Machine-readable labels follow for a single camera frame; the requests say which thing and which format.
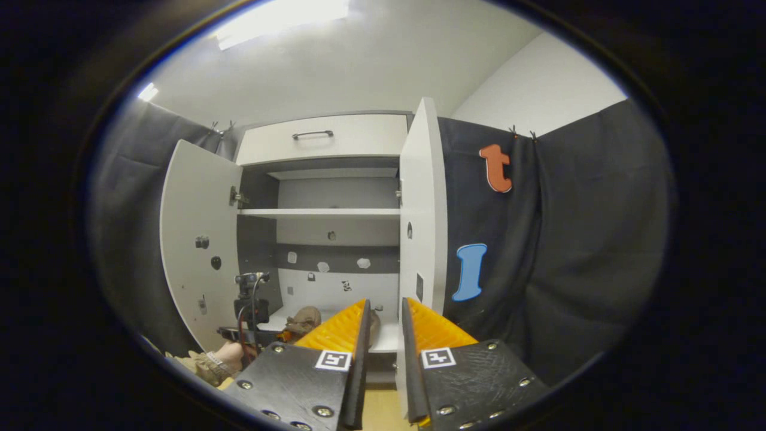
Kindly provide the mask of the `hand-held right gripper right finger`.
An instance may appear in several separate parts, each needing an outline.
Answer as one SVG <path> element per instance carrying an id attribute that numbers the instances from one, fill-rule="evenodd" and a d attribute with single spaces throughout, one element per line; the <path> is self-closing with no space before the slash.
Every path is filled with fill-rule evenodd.
<path id="1" fill-rule="evenodd" d="M 414 298 L 400 304 L 400 393 L 418 430 L 490 430 L 548 394 L 501 340 L 478 341 Z"/>

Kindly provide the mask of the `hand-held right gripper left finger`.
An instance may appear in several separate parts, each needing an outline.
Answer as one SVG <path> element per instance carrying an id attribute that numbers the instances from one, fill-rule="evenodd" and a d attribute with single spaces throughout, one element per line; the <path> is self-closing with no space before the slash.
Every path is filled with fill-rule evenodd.
<path id="1" fill-rule="evenodd" d="M 371 324 L 360 300 L 293 344 L 265 347 L 224 393 L 270 431 L 360 431 Z"/>

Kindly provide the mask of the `white shoe cabinet door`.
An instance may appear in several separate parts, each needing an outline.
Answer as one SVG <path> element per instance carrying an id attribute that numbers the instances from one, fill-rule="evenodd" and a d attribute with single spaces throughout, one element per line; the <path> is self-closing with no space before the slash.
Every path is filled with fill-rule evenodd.
<path id="1" fill-rule="evenodd" d="M 240 272 L 239 208 L 230 199 L 242 168 L 186 140 L 172 153 L 160 204 L 160 249 L 165 279 L 186 328 L 202 350 L 224 343 L 233 327 Z"/>
<path id="2" fill-rule="evenodd" d="M 413 298 L 443 312 L 448 274 L 448 199 L 432 98 L 421 99 L 400 152 L 399 303 Z"/>

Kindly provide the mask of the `white shoe cabinet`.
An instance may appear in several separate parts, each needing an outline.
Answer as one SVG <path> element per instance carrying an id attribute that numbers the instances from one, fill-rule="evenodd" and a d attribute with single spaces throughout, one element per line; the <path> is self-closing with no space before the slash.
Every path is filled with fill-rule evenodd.
<path id="1" fill-rule="evenodd" d="M 268 251 L 274 276 L 264 291 L 270 322 L 315 306 L 328 320 L 367 299 L 381 318 L 370 348 L 367 379 L 391 387 L 395 375 L 399 298 L 400 154 L 296 159 L 243 166 L 241 186 L 251 200 L 239 218 L 241 261 Z"/>

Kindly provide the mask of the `white cabinet drawer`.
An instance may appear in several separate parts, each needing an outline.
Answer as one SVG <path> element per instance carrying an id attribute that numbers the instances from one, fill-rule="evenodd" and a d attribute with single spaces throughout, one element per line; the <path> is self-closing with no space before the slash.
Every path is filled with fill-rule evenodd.
<path id="1" fill-rule="evenodd" d="M 334 137 L 292 134 L 332 130 Z M 296 159 L 397 156 L 408 134 L 408 118 L 400 114 L 350 114 L 291 120 L 247 130 L 235 162 L 256 165 Z"/>

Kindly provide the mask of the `black backdrop cloth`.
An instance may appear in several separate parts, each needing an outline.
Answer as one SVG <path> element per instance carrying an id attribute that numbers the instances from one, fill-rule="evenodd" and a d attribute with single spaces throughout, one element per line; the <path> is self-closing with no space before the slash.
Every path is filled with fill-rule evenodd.
<path id="1" fill-rule="evenodd" d="M 209 128 L 135 101 L 105 131 L 90 182 L 90 253 L 109 304 L 130 330 L 178 356 L 202 349 L 181 319 L 165 279 L 160 204 L 178 140 L 235 163 L 229 134 Z"/>
<path id="2" fill-rule="evenodd" d="M 615 346 L 651 297 L 677 201 L 662 137 L 631 100 L 536 139 L 439 128 L 444 316 L 556 385 Z"/>

